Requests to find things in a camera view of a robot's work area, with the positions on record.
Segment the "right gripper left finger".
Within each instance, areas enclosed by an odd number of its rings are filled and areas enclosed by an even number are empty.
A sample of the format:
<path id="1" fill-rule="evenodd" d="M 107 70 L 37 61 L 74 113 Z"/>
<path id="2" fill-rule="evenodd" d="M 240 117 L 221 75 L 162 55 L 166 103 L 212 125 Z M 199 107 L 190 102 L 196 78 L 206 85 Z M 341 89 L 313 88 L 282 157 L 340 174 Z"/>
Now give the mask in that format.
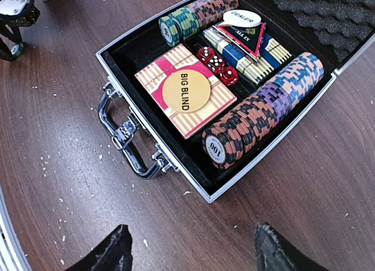
<path id="1" fill-rule="evenodd" d="M 90 253 L 67 270 L 132 270 L 132 236 L 120 224 Z"/>

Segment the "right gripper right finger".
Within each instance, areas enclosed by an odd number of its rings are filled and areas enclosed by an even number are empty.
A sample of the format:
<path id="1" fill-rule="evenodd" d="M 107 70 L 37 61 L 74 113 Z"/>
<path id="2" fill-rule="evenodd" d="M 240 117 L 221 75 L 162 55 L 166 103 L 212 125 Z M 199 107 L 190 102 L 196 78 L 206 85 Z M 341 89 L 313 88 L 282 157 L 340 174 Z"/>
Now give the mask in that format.
<path id="1" fill-rule="evenodd" d="M 257 224 L 254 247 L 257 270 L 327 271 L 327 268 L 305 256 L 266 222 Z"/>

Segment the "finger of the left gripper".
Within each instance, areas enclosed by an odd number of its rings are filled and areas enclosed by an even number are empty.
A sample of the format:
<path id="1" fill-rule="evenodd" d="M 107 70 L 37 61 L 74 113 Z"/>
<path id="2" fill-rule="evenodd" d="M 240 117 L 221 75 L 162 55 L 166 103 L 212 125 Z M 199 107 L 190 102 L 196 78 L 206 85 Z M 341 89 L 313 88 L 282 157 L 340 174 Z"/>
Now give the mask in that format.
<path id="1" fill-rule="evenodd" d="M 23 47 L 23 40 L 18 27 L 8 26 L 5 23 L 1 24 L 1 35 L 8 38 L 10 41 L 14 42 L 15 44 L 20 45 Z"/>
<path id="2" fill-rule="evenodd" d="M 8 62 L 13 62 L 17 56 L 13 55 L 7 45 L 5 45 L 0 48 L 0 58 Z"/>

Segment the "green poker chip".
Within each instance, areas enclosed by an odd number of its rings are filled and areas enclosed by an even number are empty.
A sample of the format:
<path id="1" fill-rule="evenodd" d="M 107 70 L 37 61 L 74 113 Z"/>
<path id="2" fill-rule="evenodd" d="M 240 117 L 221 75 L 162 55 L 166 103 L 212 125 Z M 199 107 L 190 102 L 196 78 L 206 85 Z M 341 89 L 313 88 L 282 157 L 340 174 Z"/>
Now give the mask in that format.
<path id="1" fill-rule="evenodd" d="M 14 59 L 18 58 L 23 52 L 24 44 L 22 42 L 16 43 L 11 48 L 11 55 Z"/>

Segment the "black poker chip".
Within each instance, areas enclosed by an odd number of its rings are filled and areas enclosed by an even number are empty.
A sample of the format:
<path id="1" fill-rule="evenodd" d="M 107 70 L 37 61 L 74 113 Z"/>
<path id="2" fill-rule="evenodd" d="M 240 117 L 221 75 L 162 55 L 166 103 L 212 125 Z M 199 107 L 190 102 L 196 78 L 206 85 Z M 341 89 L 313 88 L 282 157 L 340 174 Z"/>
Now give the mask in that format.
<path id="1" fill-rule="evenodd" d="M 225 124 L 212 125 L 202 133 L 202 145 L 206 154 L 218 169 L 228 169 L 244 154 L 240 135 Z"/>

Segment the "red Texas Hold'em card box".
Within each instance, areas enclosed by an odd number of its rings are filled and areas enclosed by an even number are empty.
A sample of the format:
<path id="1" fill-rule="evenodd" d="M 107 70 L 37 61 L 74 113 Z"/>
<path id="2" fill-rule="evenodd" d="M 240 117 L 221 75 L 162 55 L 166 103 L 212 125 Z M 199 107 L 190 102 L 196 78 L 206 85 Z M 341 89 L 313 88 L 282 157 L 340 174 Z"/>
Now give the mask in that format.
<path id="1" fill-rule="evenodd" d="M 226 85 L 182 44 L 149 63 L 135 78 L 184 139 L 237 101 Z"/>

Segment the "yellow round button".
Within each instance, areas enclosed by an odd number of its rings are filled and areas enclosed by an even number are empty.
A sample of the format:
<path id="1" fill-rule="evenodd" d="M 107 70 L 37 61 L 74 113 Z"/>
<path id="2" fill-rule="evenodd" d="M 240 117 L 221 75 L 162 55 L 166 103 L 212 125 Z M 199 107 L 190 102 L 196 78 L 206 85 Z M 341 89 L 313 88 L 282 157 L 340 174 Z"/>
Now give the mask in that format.
<path id="1" fill-rule="evenodd" d="M 162 95 L 173 111 L 190 113 L 202 109 L 209 101 L 211 86 L 200 72 L 181 70 L 171 74 L 164 82 Z"/>

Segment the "red die front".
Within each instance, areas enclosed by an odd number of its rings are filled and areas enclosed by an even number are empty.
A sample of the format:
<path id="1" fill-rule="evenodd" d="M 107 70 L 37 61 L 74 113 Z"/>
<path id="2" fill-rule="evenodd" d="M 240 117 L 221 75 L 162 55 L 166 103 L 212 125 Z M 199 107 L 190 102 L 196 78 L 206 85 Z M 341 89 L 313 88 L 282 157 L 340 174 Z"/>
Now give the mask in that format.
<path id="1" fill-rule="evenodd" d="M 238 82 L 238 73 L 237 70 L 233 67 L 224 67 L 219 72 L 219 79 L 226 86 L 235 85 Z"/>

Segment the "orange black chip stack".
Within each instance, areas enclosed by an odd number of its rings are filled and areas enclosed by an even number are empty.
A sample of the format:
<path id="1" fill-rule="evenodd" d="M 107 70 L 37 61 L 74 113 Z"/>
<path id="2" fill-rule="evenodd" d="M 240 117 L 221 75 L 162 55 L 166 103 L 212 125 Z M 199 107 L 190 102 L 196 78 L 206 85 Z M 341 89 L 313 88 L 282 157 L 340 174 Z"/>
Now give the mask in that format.
<path id="1" fill-rule="evenodd" d="M 264 97 L 253 94 L 210 125 L 203 134 L 223 138 L 229 163 L 240 160 L 278 123 L 277 112 Z"/>

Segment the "purple chip stack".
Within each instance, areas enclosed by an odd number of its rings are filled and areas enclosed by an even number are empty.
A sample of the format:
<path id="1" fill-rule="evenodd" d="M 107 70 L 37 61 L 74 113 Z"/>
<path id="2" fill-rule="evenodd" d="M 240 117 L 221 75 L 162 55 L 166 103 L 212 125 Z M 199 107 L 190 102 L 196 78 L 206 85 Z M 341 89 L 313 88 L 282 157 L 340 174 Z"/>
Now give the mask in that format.
<path id="1" fill-rule="evenodd" d="M 257 94 L 263 96 L 276 113 L 277 122 L 281 122 L 292 110 L 292 102 L 287 92 L 278 84 L 266 82 L 257 90 Z"/>

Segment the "blue card deck box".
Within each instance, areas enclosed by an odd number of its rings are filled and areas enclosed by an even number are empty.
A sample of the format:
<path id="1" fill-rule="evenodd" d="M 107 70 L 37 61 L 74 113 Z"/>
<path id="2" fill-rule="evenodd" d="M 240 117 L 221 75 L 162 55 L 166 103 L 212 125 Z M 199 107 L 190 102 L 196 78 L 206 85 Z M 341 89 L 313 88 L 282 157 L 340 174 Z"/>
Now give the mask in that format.
<path id="1" fill-rule="evenodd" d="M 222 55 L 222 58 L 229 66 L 236 68 L 239 73 L 256 85 L 265 80 L 273 71 L 290 61 L 293 56 L 267 32 L 263 35 L 260 55 L 257 60 L 252 59 L 213 27 L 206 29 L 203 35 Z"/>

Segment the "brown chip stack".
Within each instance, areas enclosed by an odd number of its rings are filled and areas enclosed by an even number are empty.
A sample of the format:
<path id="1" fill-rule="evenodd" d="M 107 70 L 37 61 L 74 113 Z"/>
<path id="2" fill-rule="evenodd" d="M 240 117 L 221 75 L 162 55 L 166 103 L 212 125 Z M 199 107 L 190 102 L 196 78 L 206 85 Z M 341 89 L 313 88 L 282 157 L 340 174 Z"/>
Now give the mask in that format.
<path id="1" fill-rule="evenodd" d="M 227 11 L 239 8 L 239 0 L 196 0 L 187 7 L 196 15 L 201 29 L 218 21 Z"/>

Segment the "black triangular all-in button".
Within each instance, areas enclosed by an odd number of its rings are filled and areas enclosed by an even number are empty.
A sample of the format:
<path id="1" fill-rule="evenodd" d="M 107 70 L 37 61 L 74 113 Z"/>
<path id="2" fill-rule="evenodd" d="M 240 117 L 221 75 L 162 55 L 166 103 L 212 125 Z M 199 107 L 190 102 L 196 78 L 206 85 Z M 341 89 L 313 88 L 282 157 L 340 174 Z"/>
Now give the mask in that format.
<path id="1" fill-rule="evenodd" d="M 266 27 L 265 22 L 261 22 L 258 26 L 253 28 L 241 28 L 224 24 L 224 22 L 220 22 L 213 27 L 223 36 L 231 40 L 231 42 L 254 61 L 258 61 Z"/>

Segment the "white dealer button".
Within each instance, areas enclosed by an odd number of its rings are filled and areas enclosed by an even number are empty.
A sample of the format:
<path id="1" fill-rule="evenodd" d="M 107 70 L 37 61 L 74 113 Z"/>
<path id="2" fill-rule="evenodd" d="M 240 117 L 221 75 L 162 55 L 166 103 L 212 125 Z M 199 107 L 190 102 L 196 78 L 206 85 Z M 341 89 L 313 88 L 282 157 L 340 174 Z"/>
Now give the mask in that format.
<path id="1" fill-rule="evenodd" d="M 252 11 L 234 9 L 225 12 L 223 20 L 229 25 L 241 28 L 253 28 L 261 23 L 261 16 Z"/>

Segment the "aluminium front rail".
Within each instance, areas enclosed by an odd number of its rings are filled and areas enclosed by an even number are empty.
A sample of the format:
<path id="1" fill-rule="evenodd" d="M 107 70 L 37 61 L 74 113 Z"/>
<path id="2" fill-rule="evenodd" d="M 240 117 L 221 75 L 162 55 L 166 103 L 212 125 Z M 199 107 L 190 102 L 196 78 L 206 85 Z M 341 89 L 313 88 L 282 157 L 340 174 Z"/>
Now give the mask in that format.
<path id="1" fill-rule="evenodd" d="M 1 270 L 32 270 L 16 236 L 1 190 Z"/>

